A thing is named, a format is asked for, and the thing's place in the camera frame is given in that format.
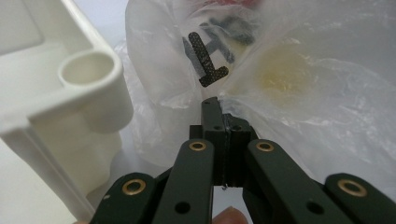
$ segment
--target finger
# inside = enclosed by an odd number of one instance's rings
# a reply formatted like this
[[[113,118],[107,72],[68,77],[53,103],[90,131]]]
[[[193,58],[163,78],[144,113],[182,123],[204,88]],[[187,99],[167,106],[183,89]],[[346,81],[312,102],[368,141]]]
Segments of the finger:
[[[213,218],[213,224],[248,224],[244,214],[236,208],[229,207]]]

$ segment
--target screw hole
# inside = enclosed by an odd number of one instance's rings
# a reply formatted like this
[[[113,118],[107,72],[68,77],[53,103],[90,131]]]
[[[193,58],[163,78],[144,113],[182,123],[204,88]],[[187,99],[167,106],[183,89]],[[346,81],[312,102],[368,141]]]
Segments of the screw hole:
[[[122,191],[126,195],[136,195],[142,192],[146,187],[146,182],[141,179],[133,179],[122,186]]]
[[[317,215],[321,215],[324,213],[324,209],[322,206],[320,206],[318,203],[313,203],[313,202],[308,202],[306,204],[306,208],[312,213],[315,213]]]
[[[365,197],[367,195],[367,189],[364,186],[349,179],[339,180],[338,188],[355,197]]]
[[[139,188],[140,188],[140,183],[138,183],[138,182],[133,182],[133,183],[131,183],[131,184],[129,184],[126,188],[129,190],[129,191],[137,191]]]
[[[206,144],[203,142],[193,142],[189,144],[189,147],[194,151],[202,151],[206,149]]]
[[[186,214],[190,211],[191,207],[189,203],[181,202],[175,206],[175,211],[179,214]]]
[[[259,142],[259,143],[256,145],[256,148],[257,148],[258,150],[261,150],[261,151],[264,151],[264,152],[270,152],[270,151],[274,150],[273,145],[271,145],[271,144],[269,144],[269,143],[265,143],[265,142]]]

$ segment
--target white plastic box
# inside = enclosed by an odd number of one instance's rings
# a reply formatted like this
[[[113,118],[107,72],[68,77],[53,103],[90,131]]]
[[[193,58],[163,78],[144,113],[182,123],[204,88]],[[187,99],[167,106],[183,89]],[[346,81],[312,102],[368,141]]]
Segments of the white plastic box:
[[[72,1],[0,1],[0,136],[77,219],[132,115],[120,59]]]

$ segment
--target cylindrical hole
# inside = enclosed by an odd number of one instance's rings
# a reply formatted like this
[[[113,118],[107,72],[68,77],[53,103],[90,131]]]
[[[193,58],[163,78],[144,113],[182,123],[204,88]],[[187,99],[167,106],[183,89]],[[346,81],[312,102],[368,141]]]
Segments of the cylindrical hole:
[[[202,151],[206,149],[206,144],[203,142],[193,142],[189,144],[189,147],[194,151]]]
[[[107,76],[114,68],[113,59],[101,52],[81,55],[67,62],[61,76],[64,81],[75,85],[86,85]]]
[[[318,203],[308,202],[308,203],[306,204],[306,208],[307,208],[310,212],[315,213],[315,214],[317,214],[317,215],[321,215],[321,214],[324,213],[323,207],[320,206],[320,204],[318,204]]]
[[[241,127],[240,125],[234,125],[234,126],[232,127],[232,130],[233,130],[233,131],[240,131],[240,130],[242,130],[242,127]]]
[[[337,184],[338,188],[350,195],[356,197],[364,197],[367,195],[366,188],[353,180],[340,179]]]
[[[261,151],[264,151],[264,152],[270,152],[270,151],[274,150],[273,145],[271,145],[271,144],[269,144],[269,143],[265,143],[265,142],[259,142],[259,143],[256,145],[256,148],[257,148],[258,150],[261,150]]]
[[[186,202],[177,203],[175,206],[175,211],[179,214],[186,214],[190,211],[190,209],[190,204]]]
[[[140,183],[137,183],[137,182],[132,182],[131,184],[129,184],[127,186],[127,189],[129,191],[137,191],[139,188],[140,188]]]
[[[141,179],[133,179],[127,181],[122,186],[122,192],[126,195],[136,195],[142,192],[146,188],[146,182]]]

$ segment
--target clear plastic wrap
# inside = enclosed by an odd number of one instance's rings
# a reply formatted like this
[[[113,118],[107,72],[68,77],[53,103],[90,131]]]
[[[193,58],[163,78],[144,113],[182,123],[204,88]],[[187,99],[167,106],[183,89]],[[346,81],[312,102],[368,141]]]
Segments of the clear plastic wrap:
[[[195,32],[210,53],[207,29],[233,60],[217,47],[210,58],[228,75],[203,87],[186,42]],[[132,0],[128,51],[151,106],[139,119],[134,102],[136,147],[169,164],[199,122],[201,100],[217,95],[224,112],[247,119],[316,180],[351,173],[396,200],[395,36],[392,0]]]

